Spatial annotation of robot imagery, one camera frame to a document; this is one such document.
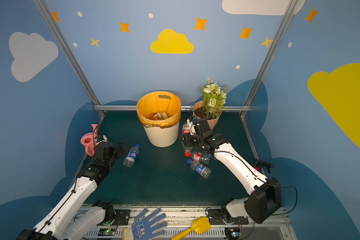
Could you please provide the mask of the Pepsi bottle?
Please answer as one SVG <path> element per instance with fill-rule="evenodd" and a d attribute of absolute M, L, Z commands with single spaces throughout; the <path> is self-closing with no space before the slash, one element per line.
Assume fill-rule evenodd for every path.
<path fill-rule="evenodd" d="M 135 144 L 135 146 L 130 149 L 126 158 L 124 159 L 124 166 L 132 167 L 139 153 L 140 153 L 140 144 Z"/>
<path fill-rule="evenodd" d="M 201 164 L 199 161 L 188 159 L 187 163 L 190 165 L 191 169 L 199 174 L 204 179 L 208 179 L 212 171 L 210 168 Z"/>

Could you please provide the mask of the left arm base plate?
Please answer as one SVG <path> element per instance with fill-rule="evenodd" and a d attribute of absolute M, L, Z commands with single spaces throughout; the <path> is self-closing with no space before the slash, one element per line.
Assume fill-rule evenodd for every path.
<path fill-rule="evenodd" d="M 130 219 L 130 210 L 114 210 L 114 219 L 104 221 L 100 226 L 127 226 Z"/>

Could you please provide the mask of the brown tea bottle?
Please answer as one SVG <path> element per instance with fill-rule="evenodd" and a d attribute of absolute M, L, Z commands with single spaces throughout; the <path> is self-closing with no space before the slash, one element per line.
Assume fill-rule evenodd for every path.
<path fill-rule="evenodd" d="M 149 115 L 149 120 L 152 120 L 152 121 L 160 121 L 163 119 L 163 116 L 160 112 L 158 113 L 151 113 Z"/>

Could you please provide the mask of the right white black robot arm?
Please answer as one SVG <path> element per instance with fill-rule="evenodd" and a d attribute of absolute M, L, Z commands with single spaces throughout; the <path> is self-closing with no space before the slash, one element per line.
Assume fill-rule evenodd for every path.
<path fill-rule="evenodd" d="M 213 155 L 223 163 L 244 186 L 249 195 L 244 199 L 235 199 L 222 206 L 225 221 L 230 218 L 249 217 L 255 223 L 262 224 L 282 206 L 280 182 L 276 178 L 269 179 L 252 167 L 224 140 L 221 134 L 214 134 L 206 119 L 187 119 L 190 128 L 185 137 L 187 144 Z"/>

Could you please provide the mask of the red label cola bottle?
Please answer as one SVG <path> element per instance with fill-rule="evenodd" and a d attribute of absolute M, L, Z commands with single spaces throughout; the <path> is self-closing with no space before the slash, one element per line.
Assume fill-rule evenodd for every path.
<path fill-rule="evenodd" d="M 193 149 L 193 144 L 191 142 L 191 131 L 190 131 L 190 127 L 187 123 L 185 123 L 182 127 L 182 146 L 183 149 L 185 151 L 185 156 L 186 157 L 190 157 L 191 156 L 191 152 Z"/>

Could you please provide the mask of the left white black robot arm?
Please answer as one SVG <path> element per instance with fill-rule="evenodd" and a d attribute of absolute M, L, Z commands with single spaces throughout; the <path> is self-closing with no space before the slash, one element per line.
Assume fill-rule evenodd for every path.
<path fill-rule="evenodd" d="M 32 230 L 22 230 L 18 240 L 80 240 L 96 225 L 114 217 L 110 202 L 96 202 L 90 211 L 70 225 L 84 201 L 109 175 L 115 160 L 127 153 L 124 143 L 101 142 L 94 147 L 95 155 L 89 165 L 78 174 L 71 189 Z"/>

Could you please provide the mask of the red label yellow cap bottle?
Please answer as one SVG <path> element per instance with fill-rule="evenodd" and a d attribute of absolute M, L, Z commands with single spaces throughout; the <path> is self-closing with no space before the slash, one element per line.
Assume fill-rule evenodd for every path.
<path fill-rule="evenodd" d="M 193 151 L 191 152 L 191 159 L 193 161 L 198 161 L 203 165 L 208 165 L 211 159 L 211 154 L 203 153 L 199 151 Z"/>

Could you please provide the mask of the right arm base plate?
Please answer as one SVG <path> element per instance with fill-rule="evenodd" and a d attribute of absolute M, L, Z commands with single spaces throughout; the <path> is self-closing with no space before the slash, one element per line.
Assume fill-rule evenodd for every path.
<path fill-rule="evenodd" d="M 226 210 L 206 208 L 205 214 L 211 225 L 248 225 L 247 217 L 231 217 Z"/>

